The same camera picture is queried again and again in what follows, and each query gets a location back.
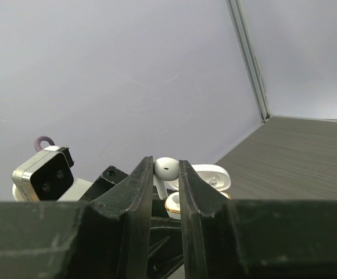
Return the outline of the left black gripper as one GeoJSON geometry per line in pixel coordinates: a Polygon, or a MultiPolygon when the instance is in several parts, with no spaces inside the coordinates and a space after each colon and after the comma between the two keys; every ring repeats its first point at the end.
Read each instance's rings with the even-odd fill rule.
{"type": "MultiPolygon", "coordinates": [[[[93,201],[126,177],[127,173],[109,166],[91,184],[80,201],[93,201]]],[[[168,216],[162,200],[153,199],[146,277],[169,278],[183,264],[181,222],[168,216]]]]}

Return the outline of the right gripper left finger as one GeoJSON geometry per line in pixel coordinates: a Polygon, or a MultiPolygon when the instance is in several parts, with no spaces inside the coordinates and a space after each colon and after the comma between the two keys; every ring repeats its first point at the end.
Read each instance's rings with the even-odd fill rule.
{"type": "Polygon", "coordinates": [[[153,158],[88,204],[86,278],[145,278],[153,195],[153,158]]]}

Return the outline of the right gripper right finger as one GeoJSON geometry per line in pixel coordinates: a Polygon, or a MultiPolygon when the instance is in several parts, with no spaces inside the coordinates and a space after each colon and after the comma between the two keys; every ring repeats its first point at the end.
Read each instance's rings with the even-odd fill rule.
{"type": "Polygon", "coordinates": [[[185,277],[229,277],[229,199],[201,179],[187,160],[179,161],[179,190],[185,277]]]}

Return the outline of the white earbud charging case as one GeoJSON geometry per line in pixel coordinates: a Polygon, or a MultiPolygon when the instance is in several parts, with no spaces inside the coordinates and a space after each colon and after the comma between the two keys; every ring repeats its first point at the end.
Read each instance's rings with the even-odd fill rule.
{"type": "MultiPolygon", "coordinates": [[[[231,186],[231,178],[226,169],[214,164],[193,164],[193,169],[199,177],[224,195],[231,199],[230,194],[226,193],[231,186]]],[[[174,190],[165,200],[164,206],[168,216],[172,219],[180,220],[180,197],[178,179],[168,181],[168,185],[174,190]]]]}

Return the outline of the white earbud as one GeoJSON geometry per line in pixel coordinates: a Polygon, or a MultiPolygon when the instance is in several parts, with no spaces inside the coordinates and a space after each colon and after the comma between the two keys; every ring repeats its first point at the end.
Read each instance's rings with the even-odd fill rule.
{"type": "Polygon", "coordinates": [[[165,200],[168,197],[165,182],[178,178],[179,161],[169,157],[158,158],[153,164],[153,172],[158,196],[161,200],[165,200]]]}

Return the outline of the grey corner frame post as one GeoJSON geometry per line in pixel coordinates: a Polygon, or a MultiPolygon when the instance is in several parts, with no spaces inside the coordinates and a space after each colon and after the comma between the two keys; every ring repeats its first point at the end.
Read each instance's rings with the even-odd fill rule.
{"type": "Polygon", "coordinates": [[[227,5],[261,121],[265,123],[271,115],[268,109],[260,66],[248,33],[241,2],[239,0],[227,0],[227,5]]]}

